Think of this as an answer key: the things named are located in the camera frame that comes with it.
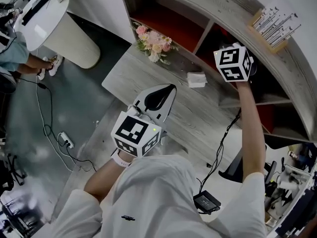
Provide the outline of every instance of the white shirt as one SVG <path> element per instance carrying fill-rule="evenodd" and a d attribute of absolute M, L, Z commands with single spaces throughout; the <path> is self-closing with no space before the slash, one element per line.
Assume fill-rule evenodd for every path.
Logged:
<path fill-rule="evenodd" d="M 93 196 L 74 190 L 53 226 L 53 237 L 266 237 L 263 174 L 248 176 L 237 197 L 208 224 L 194 205 L 194 182 L 192 165 L 180 156 L 136 159 L 116 182 L 104 219 Z"/>

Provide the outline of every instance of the pink flower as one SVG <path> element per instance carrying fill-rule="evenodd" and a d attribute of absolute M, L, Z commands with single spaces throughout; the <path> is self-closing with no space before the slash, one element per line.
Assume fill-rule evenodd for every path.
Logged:
<path fill-rule="evenodd" d="M 169 51 L 170 50 L 170 44 L 165 44 L 164 46 L 163 46 L 163 51 L 164 52 L 167 52 L 167 51 Z"/>
<path fill-rule="evenodd" d="M 149 33 L 149 39 L 148 39 L 149 44 L 159 44 L 160 39 L 161 39 L 161 35 L 158 32 L 151 31 Z"/>
<path fill-rule="evenodd" d="M 138 26 L 136 32 L 138 35 L 144 34 L 147 31 L 146 26 Z"/>

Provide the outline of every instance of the white round table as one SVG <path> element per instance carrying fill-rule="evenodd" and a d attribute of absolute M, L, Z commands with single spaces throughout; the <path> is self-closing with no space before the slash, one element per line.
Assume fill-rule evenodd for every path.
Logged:
<path fill-rule="evenodd" d="M 21 32 L 29 51 L 48 47 L 78 66 L 88 69 L 100 58 L 99 47 L 67 14 L 69 0 L 50 0 L 23 26 L 22 18 L 36 0 L 31 0 L 18 16 L 14 30 Z"/>

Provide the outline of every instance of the flower bouquet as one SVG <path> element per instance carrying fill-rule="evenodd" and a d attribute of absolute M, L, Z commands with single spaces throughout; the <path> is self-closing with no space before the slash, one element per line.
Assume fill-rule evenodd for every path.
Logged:
<path fill-rule="evenodd" d="M 166 52 L 171 49 L 178 50 L 178 47 L 173 44 L 172 39 L 158 32 L 148 29 L 146 26 L 137 22 L 133 22 L 137 28 L 133 27 L 139 36 L 137 40 L 137 48 L 141 50 L 152 62 L 162 62 L 170 65 L 170 61 L 164 59 L 167 56 Z"/>

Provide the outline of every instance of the power strip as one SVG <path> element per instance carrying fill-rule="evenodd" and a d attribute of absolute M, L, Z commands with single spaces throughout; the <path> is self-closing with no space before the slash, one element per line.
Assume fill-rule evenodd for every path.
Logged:
<path fill-rule="evenodd" d="M 66 135 L 66 133 L 63 131 L 62 133 L 61 133 L 61 138 L 64 140 L 64 141 L 67 141 L 67 144 L 70 144 L 69 145 L 69 148 L 74 148 L 74 144 L 73 144 L 73 142 L 69 139 L 69 137 Z"/>

